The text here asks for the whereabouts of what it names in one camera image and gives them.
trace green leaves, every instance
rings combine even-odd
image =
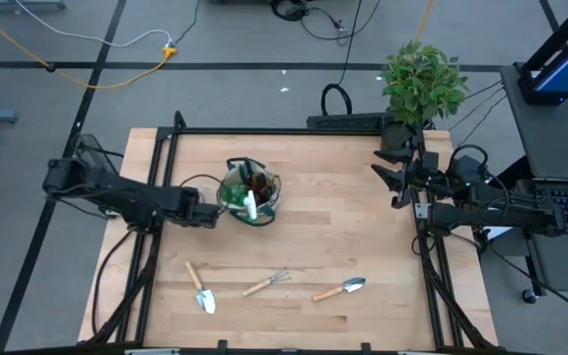
[[[387,57],[381,77],[390,96],[394,119],[408,123],[431,121],[436,115],[448,118],[458,112],[468,89],[461,77],[457,57],[449,58],[433,45],[411,41]]]

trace small shovel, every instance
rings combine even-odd
[[[330,291],[323,292],[318,295],[313,296],[314,302],[323,301],[332,296],[336,296],[343,291],[354,292],[365,285],[365,279],[363,277],[355,277],[343,282],[343,284],[337,288],[333,288]]]
[[[196,294],[196,302],[198,302],[198,306],[200,306],[200,308],[208,314],[213,315],[216,311],[216,300],[214,299],[212,290],[203,289],[203,284],[189,261],[185,263],[185,267],[187,267],[189,276],[192,278],[192,281],[194,281],[194,286],[196,286],[196,289],[198,290],[198,293]]]

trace white cable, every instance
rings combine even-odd
[[[149,32],[139,36],[138,38],[124,43],[124,44],[115,44],[115,43],[111,43],[111,42],[107,42],[102,38],[98,38],[98,37],[94,37],[94,36],[89,36],[89,35],[76,35],[76,34],[70,34],[70,33],[66,33],[64,31],[60,31],[55,29],[54,27],[50,26],[49,24],[47,24],[45,21],[41,20],[37,15],[35,15],[32,11],[28,10],[27,7],[24,6],[24,4],[21,3],[20,0],[15,0],[17,2],[17,4],[19,6],[21,6],[22,9],[24,9],[25,12],[28,13],[28,15],[32,16],[33,18],[35,18],[35,20],[37,20],[39,23],[41,23],[43,26],[47,27],[48,29],[52,30],[53,32],[59,34],[59,35],[63,35],[63,36],[72,36],[75,38],[82,38],[82,39],[91,39],[91,40],[96,40],[99,42],[102,42],[104,44],[108,44],[111,46],[115,46],[115,47],[126,47],[128,45],[133,44],[134,42],[138,41],[139,39],[149,35],[149,34],[154,34],[154,33],[159,33],[159,34],[165,34],[168,37],[168,42],[166,43],[166,46],[168,45],[172,45],[173,44],[173,37],[167,32],[167,31],[163,31],[163,30],[150,30]]]

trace wooden table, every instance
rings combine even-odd
[[[146,181],[155,135],[156,129],[131,131],[123,176]],[[449,133],[431,131],[425,137],[427,149],[440,153],[440,168],[445,168],[453,150]],[[410,248],[416,235],[413,212],[390,207],[393,193],[370,168],[391,168],[372,154],[379,146],[379,137],[363,136],[181,135],[173,185],[196,174],[222,177],[227,158],[247,156],[281,176],[282,202],[277,221],[264,228],[229,215],[221,216],[214,230],[166,224],[145,345],[211,348],[227,339],[231,348],[360,349],[361,342],[370,342],[375,350],[433,350],[422,266]],[[164,166],[162,160],[158,183]],[[214,201],[215,182],[197,179],[190,185]],[[121,220],[107,223],[99,264],[124,232]],[[470,236],[467,228],[456,232]],[[103,275],[100,324],[123,295],[133,241],[113,255]],[[447,239],[446,248],[458,303],[496,343],[474,247]],[[186,261],[214,291],[215,315],[198,308]],[[292,280],[241,295],[283,266]],[[361,290],[311,300],[355,276],[367,278]],[[92,296],[81,339],[92,335]],[[439,297],[438,302],[451,345],[446,308]],[[138,312],[136,301],[127,339],[133,337]]]

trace yellow cable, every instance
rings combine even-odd
[[[420,24],[420,31],[418,31],[418,36],[415,38],[415,41],[420,41],[422,38],[422,34],[424,33],[424,28],[426,27],[426,23],[429,21],[429,15],[431,15],[431,9],[433,8],[433,1],[429,0],[429,5],[426,6],[426,14],[424,14],[424,18],[422,19],[422,24]]]
[[[38,57],[36,54],[32,53],[29,49],[25,48],[24,46],[22,46],[20,43],[18,43],[14,38],[10,37],[3,29],[0,28],[0,34],[1,36],[3,36],[5,39],[7,39],[8,41],[10,41],[11,43],[13,43],[17,48],[19,48],[20,50],[22,50],[23,52],[25,52],[30,58],[34,59],[35,61],[37,61],[38,63],[40,63],[42,66],[44,66],[45,68],[49,68],[49,64],[42,60],[40,57]],[[135,82],[136,80],[151,74],[157,70],[159,70],[159,68],[163,67],[164,64],[166,64],[168,62],[168,60],[173,56],[177,54],[177,49],[173,48],[173,47],[164,47],[164,59],[161,61],[161,63],[157,64],[157,66],[155,66],[154,68],[147,70],[141,74],[138,74],[136,77],[127,80],[123,83],[119,83],[119,84],[112,84],[112,85],[89,85],[83,81],[80,81],[76,78],[74,78],[73,76],[62,72],[62,71],[56,71],[56,73],[64,78],[67,78],[69,80],[71,80],[72,82],[83,86],[85,88],[88,89],[116,89],[116,88],[121,88],[124,87],[126,85],[129,85],[133,82]]]

